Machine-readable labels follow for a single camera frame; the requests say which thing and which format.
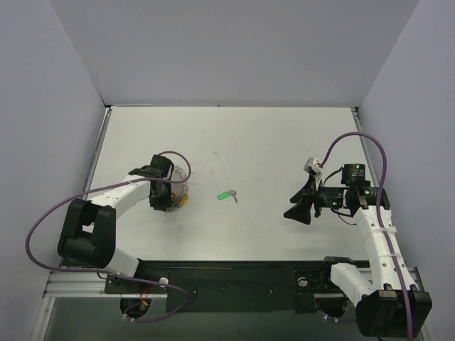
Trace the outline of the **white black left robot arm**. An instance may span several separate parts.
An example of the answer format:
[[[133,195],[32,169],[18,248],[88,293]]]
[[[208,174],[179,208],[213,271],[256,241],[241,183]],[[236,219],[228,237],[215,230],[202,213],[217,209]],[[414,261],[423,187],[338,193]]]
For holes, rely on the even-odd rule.
[[[169,209],[172,194],[168,181],[173,169],[170,159],[155,155],[149,165],[131,170],[124,179],[125,185],[89,200],[73,200],[68,206],[58,254],[109,274],[119,274],[123,287],[132,293],[142,290],[146,274],[138,270],[138,258],[117,246],[117,219],[145,199],[153,210]]]

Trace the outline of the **metal key organizer blue handle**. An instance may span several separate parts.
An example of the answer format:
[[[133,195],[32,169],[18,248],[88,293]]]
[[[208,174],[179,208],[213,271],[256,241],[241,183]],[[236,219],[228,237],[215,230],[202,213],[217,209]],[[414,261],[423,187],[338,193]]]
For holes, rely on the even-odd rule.
[[[173,172],[170,179],[172,181],[178,181],[178,183],[171,183],[171,193],[175,193],[175,199],[171,198],[171,205],[165,209],[166,212],[175,212],[179,210],[179,202],[184,198],[188,197],[188,182],[183,181],[187,177],[187,173],[184,169],[179,166],[174,166]]]

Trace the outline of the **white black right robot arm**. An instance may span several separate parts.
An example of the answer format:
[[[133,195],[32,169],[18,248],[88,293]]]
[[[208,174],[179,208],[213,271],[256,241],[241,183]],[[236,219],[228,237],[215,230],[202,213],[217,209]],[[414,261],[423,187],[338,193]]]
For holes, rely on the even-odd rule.
[[[339,288],[345,294],[355,306],[356,323],[362,335],[416,338],[432,308],[432,300],[429,293],[418,288],[407,270],[386,192],[371,186],[361,163],[345,164],[339,169],[339,187],[324,185],[317,159],[310,158],[304,170],[309,179],[291,198],[293,206],[284,217],[310,224],[324,208],[334,213],[349,210],[367,249],[372,276],[367,280],[348,258],[327,257],[328,266],[317,274],[320,287],[327,291]]]

